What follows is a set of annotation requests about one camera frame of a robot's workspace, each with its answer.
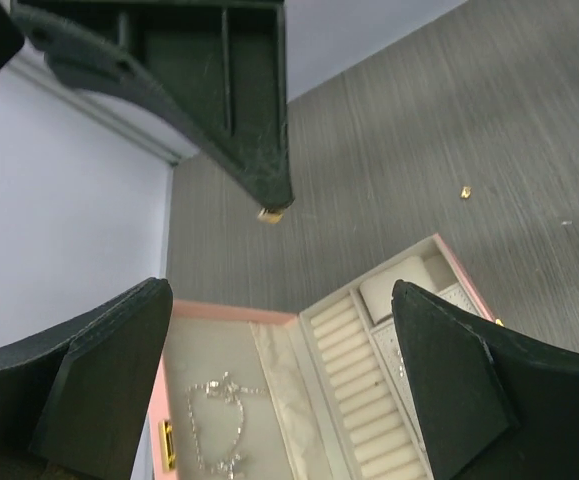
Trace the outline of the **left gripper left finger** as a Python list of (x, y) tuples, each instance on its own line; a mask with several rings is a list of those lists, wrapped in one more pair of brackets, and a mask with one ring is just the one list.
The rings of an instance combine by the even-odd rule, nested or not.
[(128, 479), (173, 295), (149, 278), (0, 347), (0, 479)]

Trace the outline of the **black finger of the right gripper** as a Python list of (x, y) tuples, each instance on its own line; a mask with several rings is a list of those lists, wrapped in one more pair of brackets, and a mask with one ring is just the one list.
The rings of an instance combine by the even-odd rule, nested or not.
[(206, 152), (265, 209), (294, 200), (280, 1), (15, 1), (65, 86), (133, 103)]

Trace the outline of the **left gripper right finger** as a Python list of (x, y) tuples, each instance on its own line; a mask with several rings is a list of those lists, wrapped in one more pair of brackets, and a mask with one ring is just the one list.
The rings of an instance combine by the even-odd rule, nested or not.
[(579, 353), (399, 280), (396, 334), (436, 479), (579, 479)]

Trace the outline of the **small pale bead earring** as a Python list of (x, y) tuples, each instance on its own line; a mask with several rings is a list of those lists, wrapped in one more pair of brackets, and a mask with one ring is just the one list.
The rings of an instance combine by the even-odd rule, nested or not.
[(284, 209), (262, 208), (257, 215), (257, 219), (267, 224), (277, 224), (281, 221), (285, 213)]

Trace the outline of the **pink jewelry box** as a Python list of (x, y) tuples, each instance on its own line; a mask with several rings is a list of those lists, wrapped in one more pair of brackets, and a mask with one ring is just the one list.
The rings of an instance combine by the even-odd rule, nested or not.
[(490, 318), (438, 235), (298, 314), (178, 300), (148, 415), (158, 479), (428, 479), (398, 280)]

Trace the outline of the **small gold earring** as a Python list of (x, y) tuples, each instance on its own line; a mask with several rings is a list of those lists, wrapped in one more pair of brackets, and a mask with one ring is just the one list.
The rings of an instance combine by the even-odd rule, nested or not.
[(471, 196), (471, 188), (469, 186), (464, 186), (460, 193), (461, 199), (468, 199)]

